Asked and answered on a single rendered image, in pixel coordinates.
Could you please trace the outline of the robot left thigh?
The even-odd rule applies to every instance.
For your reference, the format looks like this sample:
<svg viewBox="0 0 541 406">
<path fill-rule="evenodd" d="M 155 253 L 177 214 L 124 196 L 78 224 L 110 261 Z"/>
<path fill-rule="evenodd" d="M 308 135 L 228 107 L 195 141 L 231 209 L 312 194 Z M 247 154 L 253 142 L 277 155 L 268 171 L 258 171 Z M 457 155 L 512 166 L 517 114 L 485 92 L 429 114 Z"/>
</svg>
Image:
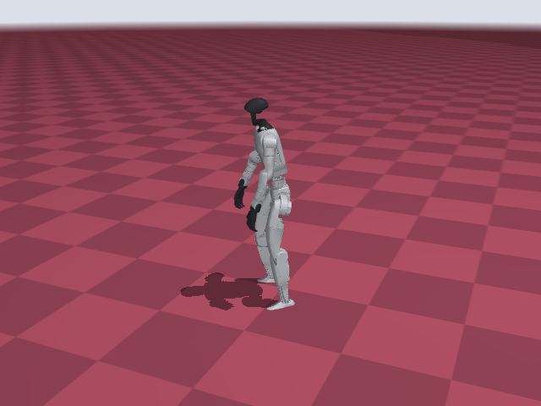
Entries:
<svg viewBox="0 0 541 406">
<path fill-rule="evenodd" d="M 276 257 L 280 251 L 285 251 L 283 248 L 280 248 L 282 236 L 284 233 L 284 219 L 279 217 L 288 216 L 292 209 L 292 202 L 288 201 L 286 195 L 280 195 L 279 199 L 273 200 L 268 219 L 266 224 L 266 242 L 270 256 L 273 261 L 276 262 Z"/>
</svg>

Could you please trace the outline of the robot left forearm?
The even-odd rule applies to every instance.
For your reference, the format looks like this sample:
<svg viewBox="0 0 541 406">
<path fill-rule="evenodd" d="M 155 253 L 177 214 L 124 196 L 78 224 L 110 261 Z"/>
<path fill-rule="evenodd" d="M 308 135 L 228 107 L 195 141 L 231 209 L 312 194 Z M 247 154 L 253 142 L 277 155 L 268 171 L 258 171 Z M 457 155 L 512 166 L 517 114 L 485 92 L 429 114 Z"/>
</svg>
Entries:
<svg viewBox="0 0 541 406">
<path fill-rule="evenodd" d="M 258 204 L 262 204 L 265 200 L 265 195 L 267 190 L 269 189 L 270 185 L 267 183 L 268 174 L 266 171 L 262 170 L 259 173 L 259 182 L 258 182 L 258 188 L 255 192 L 254 199 L 251 202 L 251 206 L 255 209 L 255 207 Z M 260 208 L 261 209 L 261 208 Z"/>
</svg>

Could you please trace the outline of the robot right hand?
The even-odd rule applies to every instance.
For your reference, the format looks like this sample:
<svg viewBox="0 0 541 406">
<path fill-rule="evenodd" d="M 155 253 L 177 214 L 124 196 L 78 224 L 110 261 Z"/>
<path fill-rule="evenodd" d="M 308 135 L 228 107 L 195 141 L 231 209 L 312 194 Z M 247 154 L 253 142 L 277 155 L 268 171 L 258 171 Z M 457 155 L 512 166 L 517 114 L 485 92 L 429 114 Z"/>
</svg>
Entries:
<svg viewBox="0 0 541 406">
<path fill-rule="evenodd" d="M 240 179 L 239 184 L 238 184 L 239 188 L 238 188 L 236 194 L 234 195 L 234 205 L 238 209 L 241 209 L 242 206 L 245 207 L 243 205 L 243 195 L 244 195 L 244 189 L 247 189 L 248 186 L 243 186 L 243 185 L 244 185 L 244 179 Z"/>
</svg>

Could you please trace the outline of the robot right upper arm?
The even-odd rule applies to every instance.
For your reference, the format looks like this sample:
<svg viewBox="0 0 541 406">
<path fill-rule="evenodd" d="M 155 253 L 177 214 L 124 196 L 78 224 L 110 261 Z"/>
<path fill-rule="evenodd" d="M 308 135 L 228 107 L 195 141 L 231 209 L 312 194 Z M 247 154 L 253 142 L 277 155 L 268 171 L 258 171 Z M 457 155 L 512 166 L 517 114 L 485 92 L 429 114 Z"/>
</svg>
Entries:
<svg viewBox="0 0 541 406">
<path fill-rule="evenodd" d="M 256 127 L 255 127 L 254 132 L 255 132 L 255 130 L 256 130 L 258 127 L 259 127 L 259 126 L 256 126 Z M 257 152 L 256 149 L 255 149 L 255 144 L 254 144 L 254 151 L 252 151 L 252 152 L 250 153 L 249 159 L 250 159 L 251 161 L 253 161 L 254 163 L 260 163 L 260 162 L 261 162 L 260 156 L 259 156 L 258 152 Z"/>
</svg>

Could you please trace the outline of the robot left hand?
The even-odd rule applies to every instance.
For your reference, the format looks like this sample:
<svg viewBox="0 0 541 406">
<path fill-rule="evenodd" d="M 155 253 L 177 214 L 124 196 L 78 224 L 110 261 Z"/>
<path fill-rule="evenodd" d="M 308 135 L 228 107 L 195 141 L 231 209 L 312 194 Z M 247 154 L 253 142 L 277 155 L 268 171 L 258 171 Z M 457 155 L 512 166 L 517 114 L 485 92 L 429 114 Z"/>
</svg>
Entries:
<svg viewBox="0 0 541 406">
<path fill-rule="evenodd" d="M 252 231 L 255 231 L 255 232 L 258 232 L 257 230 L 255 230 L 254 228 L 254 224 L 256 222 L 256 215 L 257 215 L 257 212 L 260 212 L 260 208 L 261 208 L 261 204 L 258 204 L 255 209 L 251 206 L 250 207 L 250 211 L 247 215 L 247 225 L 249 226 L 249 228 L 252 230 Z"/>
</svg>

